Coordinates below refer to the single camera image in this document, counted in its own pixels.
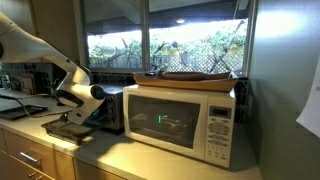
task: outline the countertop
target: countertop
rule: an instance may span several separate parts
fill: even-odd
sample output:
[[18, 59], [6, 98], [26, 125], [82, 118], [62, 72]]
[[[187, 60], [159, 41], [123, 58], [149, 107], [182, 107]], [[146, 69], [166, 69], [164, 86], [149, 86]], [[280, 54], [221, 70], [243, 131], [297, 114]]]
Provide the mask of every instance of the countertop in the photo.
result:
[[[4, 89], [0, 89], [0, 94], [27, 96], [21, 92]], [[56, 100], [52, 98], [32, 97], [21, 101], [25, 105], [48, 107], [48, 111], [38, 115], [69, 109], [66, 106], [57, 106]], [[0, 110], [18, 106], [16, 101], [0, 99]], [[14, 121], [0, 118], [0, 128], [128, 179], [263, 179], [244, 128], [240, 124], [236, 124], [234, 128], [231, 167], [225, 169], [134, 141], [124, 134], [114, 135], [102, 130], [94, 132], [77, 146], [49, 136], [41, 127], [42, 124], [56, 120], [59, 116], [25, 117]]]

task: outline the microwave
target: microwave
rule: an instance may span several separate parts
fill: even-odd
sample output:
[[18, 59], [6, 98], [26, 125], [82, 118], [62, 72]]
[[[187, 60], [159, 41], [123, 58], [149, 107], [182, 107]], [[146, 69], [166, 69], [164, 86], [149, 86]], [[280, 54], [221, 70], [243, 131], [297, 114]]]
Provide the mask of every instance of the microwave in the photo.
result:
[[125, 135], [229, 168], [236, 98], [228, 93], [131, 85], [123, 89]]

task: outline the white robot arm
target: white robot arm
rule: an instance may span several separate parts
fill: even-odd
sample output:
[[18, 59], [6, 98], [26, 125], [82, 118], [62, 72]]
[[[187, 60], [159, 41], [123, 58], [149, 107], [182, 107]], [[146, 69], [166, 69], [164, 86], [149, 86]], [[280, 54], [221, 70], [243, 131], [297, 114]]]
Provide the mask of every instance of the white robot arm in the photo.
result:
[[34, 37], [0, 12], [0, 62], [45, 58], [66, 71], [56, 89], [58, 100], [73, 107], [67, 119], [82, 124], [104, 101], [102, 87], [91, 85], [90, 71], [80, 67], [42, 39]]

